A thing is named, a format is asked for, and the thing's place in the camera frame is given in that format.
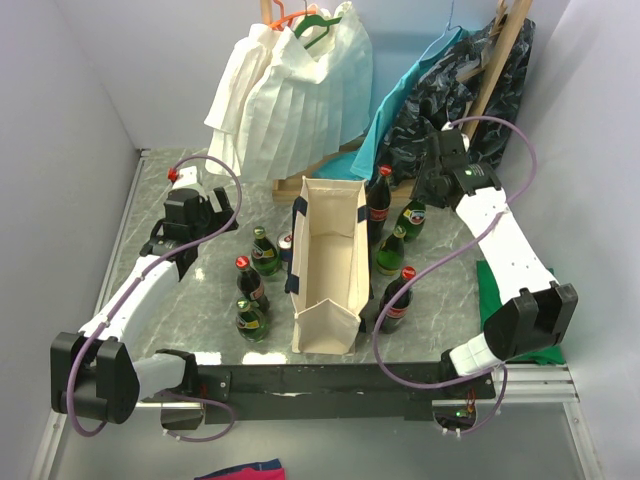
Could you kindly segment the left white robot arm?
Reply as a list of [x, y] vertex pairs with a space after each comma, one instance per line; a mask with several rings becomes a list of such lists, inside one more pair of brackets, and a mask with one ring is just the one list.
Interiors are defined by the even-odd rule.
[[134, 268], [108, 303], [76, 333], [60, 333], [50, 347], [51, 406], [64, 413], [84, 437], [121, 424], [138, 401], [166, 391], [186, 402], [201, 392], [194, 354], [160, 349], [133, 361], [129, 348], [162, 299], [184, 278], [200, 244], [234, 230], [237, 209], [222, 187], [212, 198], [194, 187], [169, 192], [164, 216], [152, 228]]

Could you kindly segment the cream canvas tote bag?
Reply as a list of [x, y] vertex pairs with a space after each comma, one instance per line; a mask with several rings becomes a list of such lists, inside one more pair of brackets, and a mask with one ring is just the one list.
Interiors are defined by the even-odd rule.
[[292, 209], [286, 292], [292, 351], [351, 355], [369, 301], [368, 209], [363, 181], [302, 179]]

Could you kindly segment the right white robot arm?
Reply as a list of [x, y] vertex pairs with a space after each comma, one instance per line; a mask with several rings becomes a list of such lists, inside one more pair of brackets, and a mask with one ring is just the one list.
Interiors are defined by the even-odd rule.
[[472, 388], [472, 374], [563, 340], [578, 294], [539, 260], [496, 173], [484, 162], [470, 162], [459, 130], [427, 136], [412, 196], [436, 199], [463, 221], [478, 241], [501, 302], [480, 334], [443, 354], [438, 385], [444, 395], [460, 398]]

